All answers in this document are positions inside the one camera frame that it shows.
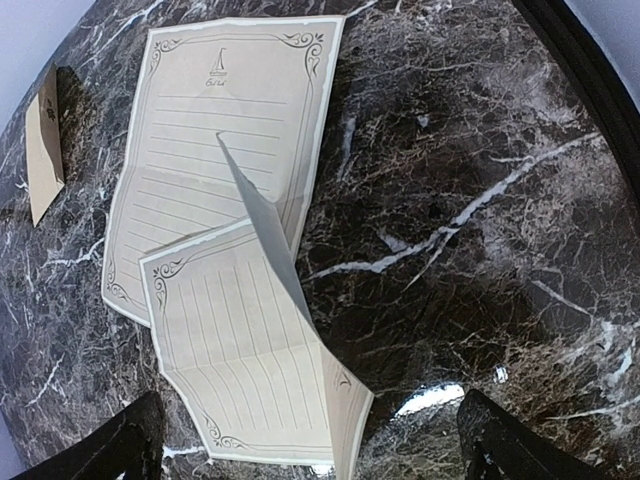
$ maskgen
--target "cream paper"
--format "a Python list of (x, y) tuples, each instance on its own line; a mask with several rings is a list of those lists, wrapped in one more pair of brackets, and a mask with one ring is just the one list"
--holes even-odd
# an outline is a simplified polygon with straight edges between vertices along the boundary
[(212, 457), (350, 479), (373, 395), (318, 338), (281, 213), (224, 136), (247, 216), (140, 260), (160, 371)]
[(275, 205), (295, 258), (343, 22), (225, 19), (150, 31), (107, 227), (108, 305), (149, 326), (140, 258), (247, 216), (220, 131)]

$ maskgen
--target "beige envelope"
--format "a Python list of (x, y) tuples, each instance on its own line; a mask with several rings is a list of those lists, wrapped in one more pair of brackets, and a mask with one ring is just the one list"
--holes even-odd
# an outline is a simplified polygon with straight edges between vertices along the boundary
[(29, 196), (35, 226), (64, 187), (55, 65), (29, 105), (25, 125)]

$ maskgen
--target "decorative corner flourish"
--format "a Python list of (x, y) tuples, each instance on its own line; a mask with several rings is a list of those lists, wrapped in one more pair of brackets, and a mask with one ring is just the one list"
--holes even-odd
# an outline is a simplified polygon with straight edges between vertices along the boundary
[(152, 75), (156, 71), (156, 68), (158, 68), (158, 65), (160, 65), (163, 53), (175, 50), (182, 45), (183, 42), (184, 40), (182, 39), (157, 41), (153, 46), (153, 53), (151, 54), (151, 70), (149, 71), (149, 75)]
[(113, 261), (113, 256), (109, 257), (107, 266), (107, 291), (125, 302), (131, 299), (124, 287), (116, 282), (116, 262)]
[(187, 262), (181, 258), (177, 262), (163, 263), (153, 269), (153, 285), (160, 310), (164, 313), (167, 308), (167, 279), (175, 277)]
[(347, 389), (351, 389), (351, 387), (353, 386), (353, 383), (351, 382), (351, 379), (346, 374), (346, 372), (342, 370), (336, 377), (336, 382), (335, 382), (336, 391), (340, 390), (344, 386), (346, 386)]
[(207, 426), (207, 431), (209, 432), (209, 436), (213, 440), (213, 443), (216, 447), (223, 448), (247, 448), (247, 445), (237, 438), (230, 437), (228, 435), (222, 435), (220, 428), (213, 421), (213, 419), (207, 415), (203, 408), (200, 408), (200, 412), (204, 417), (205, 424)]
[(306, 49), (304, 54), (304, 67), (307, 71), (309, 81), (312, 77), (318, 76), (318, 65), (322, 54), (322, 43), (324, 33), (294, 33), (293, 35), (283, 34), (278, 40), (293, 48)]

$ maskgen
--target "dark marble surface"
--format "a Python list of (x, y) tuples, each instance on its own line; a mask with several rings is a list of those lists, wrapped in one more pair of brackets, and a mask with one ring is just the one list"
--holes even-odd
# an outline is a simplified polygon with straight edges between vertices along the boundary
[(358, 478), (462, 478), (471, 387), (640, 475), (640, 217), (508, 0), (99, 0), (54, 55), (67, 186), (37, 229), (26, 101), (0, 138), (0, 407), (26, 464), (158, 389), (166, 478), (318, 476), (208, 460), (149, 332), (103, 305), (100, 266), (146, 29), (348, 12), (297, 267), (321, 335), (376, 394)]

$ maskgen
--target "sailboat emblem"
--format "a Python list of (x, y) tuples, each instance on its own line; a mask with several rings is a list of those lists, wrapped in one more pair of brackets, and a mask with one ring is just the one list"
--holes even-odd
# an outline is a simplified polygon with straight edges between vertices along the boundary
[(226, 48), (221, 48), (218, 51), (218, 58), (209, 72), (209, 80), (207, 80), (208, 87), (223, 86), (226, 83), (223, 79), (227, 75), (227, 72), (224, 69), (224, 62), (222, 61), (222, 52), (225, 50)]

